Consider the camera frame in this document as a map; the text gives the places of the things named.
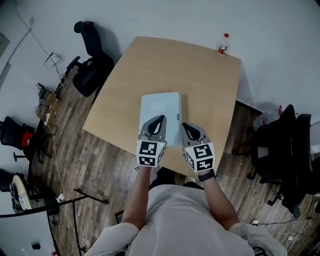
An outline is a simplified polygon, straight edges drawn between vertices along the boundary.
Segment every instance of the metal bar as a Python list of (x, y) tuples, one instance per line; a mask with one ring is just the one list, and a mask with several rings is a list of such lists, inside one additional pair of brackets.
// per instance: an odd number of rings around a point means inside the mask
[(105, 204), (105, 205), (108, 205), (108, 204), (109, 204), (109, 201), (108, 201), (107, 199), (106, 199), (106, 200), (100, 200), (100, 199), (98, 199), (98, 198), (93, 197), (92, 195), (89, 195), (89, 194), (86, 194), (86, 193), (82, 192), (82, 190), (79, 189), (79, 188), (75, 188), (74, 191), (76, 191), (76, 192), (78, 192), (79, 194), (82, 194), (82, 195), (84, 195), (84, 196), (87, 196), (88, 198), (91, 198), (91, 199), (93, 199), (93, 200), (96, 200), (96, 201), (98, 201), (98, 202), (100, 202), (100, 203), (103, 203), (103, 204)]
[(78, 247), (79, 255), (82, 256), (81, 248), (79, 244), (79, 237), (78, 237), (78, 230), (77, 230), (77, 221), (76, 221), (76, 206), (75, 202), (72, 202), (72, 210), (73, 210), (73, 222), (74, 222), (74, 232), (75, 232), (75, 238), (76, 238), (76, 245)]
[(47, 218), (48, 218), (48, 224), (49, 224), (49, 228), (50, 228), (50, 233), (51, 233), (51, 237), (52, 237), (54, 249), (55, 249), (57, 255), (58, 255), (58, 256), (61, 256), (60, 251), (59, 251), (59, 248), (58, 248), (58, 245), (57, 245), (57, 242), (56, 242), (56, 240), (54, 239), (54, 234), (52, 233), (52, 228), (51, 228), (51, 224), (50, 224), (50, 219), (49, 219), (48, 210), (46, 211), (46, 216), (47, 216)]
[(42, 207), (38, 207), (38, 208), (34, 208), (34, 209), (30, 209), (30, 210), (25, 210), (23, 213), (16, 213), (16, 214), (4, 214), (4, 215), (0, 215), (0, 218), (9, 218), (9, 217), (17, 217), (17, 216), (24, 216), (24, 215), (29, 215), (29, 214), (36, 214), (36, 213), (40, 213), (43, 211), (47, 211), (51, 208), (54, 207), (59, 207), (59, 206), (63, 206), (72, 202), (76, 202), (79, 201), (81, 199), (85, 199), (88, 198), (87, 195), (75, 198), (75, 199), (71, 199), (68, 201), (64, 201), (64, 202), (56, 202), (55, 204), (51, 204), (51, 205), (46, 205), (46, 206), (42, 206)]

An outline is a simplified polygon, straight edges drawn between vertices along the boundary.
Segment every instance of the white cable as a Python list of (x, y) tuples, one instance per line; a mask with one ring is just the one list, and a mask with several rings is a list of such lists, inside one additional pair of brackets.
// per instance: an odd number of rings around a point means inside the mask
[(295, 235), (295, 233), (293, 233), (293, 232), (282, 233), (282, 232), (279, 232), (279, 231), (274, 231), (274, 232), (272, 232), (272, 233), (270, 233), (270, 234), (273, 234), (273, 233), (279, 233), (279, 234), (283, 234), (283, 235), (287, 235), (287, 234)]
[(310, 228), (314, 227), (314, 225), (312, 226), (311, 221), (308, 221), (307, 223), (310, 223)]
[(53, 62), (53, 65), (55, 67), (55, 70), (60, 78), (60, 85), (61, 86), (64, 86), (64, 83), (62, 84), (61, 80), (63, 78), (66, 78), (65, 74), (60, 74), (59, 73), (59, 70), (58, 70), (58, 67), (57, 67), (57, 64), (54, 62), (54, 60), (51, 58), (50, 54), (44, 49), (44, 47), (42, 46), (42, 44), (39, 42), (39, 40), (36, 38), (36, 36), (34, 35), (34, 33), (32, 32), (32, 28), (31, 27), (28, 27), (28, 25), (24, 22), (24, 20), (20, 17), (19, 13), (18, 13), (18, 4), (17, 4), (17, 0), (14, 0), (14, 4), (15, 4), (15, 12), (16, 12), (16, 15), (18, 16), (18, 18), (22, 21), (22, 23), (26, 26), (26, 28), (28, 29), (28, 31), (31, 33), (31, 35), (34, 37), (34, 39), (38, 42), (38, 44), (40, 45), (40, 47), (42, 48), (42, 50), (48, 55), (48, 57), (52, 60)]
[(53, 149), (54, 149), (54, 155), (55, 155), (55, 165), (56, 165), (56, 169), (58, 170), (58, 174), (59, 174), (59, 179), (63, 188), (63, 196), (65, 195), (65, 186), (61, 180), (61, 176), (60, 176), (60, 171), (59, 171), (59, 166), (58, 166), (58, 162), (57, 162), (57, 152), (56, 152), (56, 142), (55, 142), (55, 136), (50, 128), (50, 126), (48, 124), (46, 124), (46, 126), (48, 126), (51, 134), (52, 134), (52, 138), (53, 138)]
[(62, 207), (62, 205), (60, 205), (60, 207), (61, 207), (61, 208), (62, 208), (62, 210), (64, 211), (64, 213), (65, 213), (65, 216), (66, 216), (67, 220), (70, 222), (70, 224), (71, 224), (71, 228), (73, 229), (74, 233), (76, 233), (76, 230), (75, 230), (74, 226), (72, 225), (72, 222), (70, 221), (70, 219), (69, 219), (69, 217), (68, 217), (68, 215), (67, 215), (66, 210)]
[[(54, 134), (53, 134), (50, 126), (49, 126), (48, 124), (46, 124), (46, 126), (48, 126), (48, 128), (49, 128), (49, 130), (50, 130), (50, 132), (51, 132), (51, 134), (52, 134), (52, 138), (53, 138), (53, 148), (54, 148), (54, 155), (55, 155), (55, 165), (56, 165), (56, 168), (57, 168), (57, 170), (58, 170), (59, 179), (60, 179), (60, 182), (61, 182), (61, 185), (62, 185), (62, 188), (63, 188), (63, 196), (64, 196), (64, 195), (65, 195), (65, 187), (64, 187), (64, 184), (63, 184), (63, 182), (62, 182), (62, 180), (61, 180), (60, 171), (59, 171), (58, 162), (57, 162), (57, 152), (56, 152), (55, 136), (54, 136)], [(61, 207), (62, 210), (64, 211), (67, 220), (70, 222), (71, 228), (73, 229), (74, 232), (76, 232), (74, 226), (72, 225), (72, 222), (70, 221), (70, 219), (69, 219), (69, 217), (68, 217), (68, 215), (67, 215), (66, 210), (62, 207), (62, 205), (60, 205), (60, 207)]]

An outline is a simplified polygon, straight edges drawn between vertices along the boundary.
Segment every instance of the desk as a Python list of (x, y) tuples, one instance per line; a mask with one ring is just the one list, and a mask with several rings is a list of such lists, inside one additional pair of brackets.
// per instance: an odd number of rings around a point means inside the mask
[[(152, 37), (136, 37), (102, 87), (83, 129), (136, 154), (141, 96), (179, 92), (182, 121), (205, 129), (218, 168), (235, 107), (241, 60), (220, 57), (206, 47)], [(181, 147), (168, 147), (161, 165), (196, 174)]]

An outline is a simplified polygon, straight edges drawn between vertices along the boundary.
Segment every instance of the black wristwatch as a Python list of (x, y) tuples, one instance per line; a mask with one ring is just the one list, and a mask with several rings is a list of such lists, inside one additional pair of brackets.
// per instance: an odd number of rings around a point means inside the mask
[(211, 178), (216, 178), (215, 171), (213, 169), (210, 170), (209, 173), (204, 174), (204, 175), (198, 175), (199, 181), (204, 182), (206, 180), (209, 180)]

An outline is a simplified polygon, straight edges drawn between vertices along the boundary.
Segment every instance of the white box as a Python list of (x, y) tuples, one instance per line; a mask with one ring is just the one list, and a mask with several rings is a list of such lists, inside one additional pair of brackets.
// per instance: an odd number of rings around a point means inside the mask
[(145, 122), (159, 115), (166, 117), (165, 141), (168, 147), (181, 147), (181, 96), (178, 92), (156, 93), (141, 97), (139, 133)]

